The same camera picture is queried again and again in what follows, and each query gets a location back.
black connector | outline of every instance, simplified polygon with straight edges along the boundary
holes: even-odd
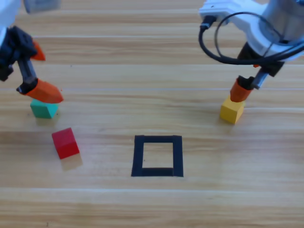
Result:
[[[203,22],[200,25],[200,29],[207,30],[209,29],[214,22],[217,21],[217,17],[208,15],[204,18]]]

wooden block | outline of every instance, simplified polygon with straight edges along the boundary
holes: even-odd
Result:
[[[53,141],[60,159],[70,157],[79,153],[72,128],[52,133]]]
[[[33,99],[30,107],[36,118],[51,119],[58,110],[58,104],[48,104],[39,100]]]
[[[232,102],[230,96],[224,101],[220,109],[220,117],[232,124],[236,124],[243,114],[245,101]]]

white mount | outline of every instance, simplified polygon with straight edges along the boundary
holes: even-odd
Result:
[[[207,15],[217,16],[217,22],[221,22],[226,16],[237,12],[245,11],[263,15],[267,6],[268,4],[261,5],[253,0],[206,0],[203,7],[200,8],[199,14],[202,19]],[[266,53],[271,42],[262,34],[258,17],[248,14],[235,15],[227,23],[223,23],[223,25],[229,22],[234,23],[238,29],[246,34],[248,44],[256,53],[261,56]],[[274,55],[291,47],[273,44],[265,56]],[[284,61],[295,60],[302,54],[303,52],[300,52]]]
[[[6,35],[6,29],[15,22],[20,7],[21,0],[0,0],[0,47]]]

black tape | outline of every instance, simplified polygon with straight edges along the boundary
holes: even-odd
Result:
[[[144,143],[172,143],[173,168],[143,168]],[[136,135],[134,140],[134,156],[132,177],[183,177],[182,137]]]

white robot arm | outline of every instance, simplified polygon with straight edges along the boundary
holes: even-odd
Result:
[[[58,0],[24,0],[28,14],[58,8]],[[21,0],[0,0],[0,80],[5,82],[13,73],[13,64],[18,63],[23,83],[17,88],[22,95],[45,103],[63,101],[61,92],[48,82],[37,78],[31,60],[45,61],[44,53],[31,35],[17,26],[10,26],[21,7]]]
[[[256,77],[239,76],[231,100],[244,101],[267,77],[274,77],[286,61],[299,58],[304,51],[304,0],[270,0],[259,4],[253,0],[206,0],[199,10],[203,20],[199,43],[211,58],[234,65],[259,65]],[[226,25],[232,22],[247,38],[237,59],[216,56],[204,45],[202,36],[213,22]]]

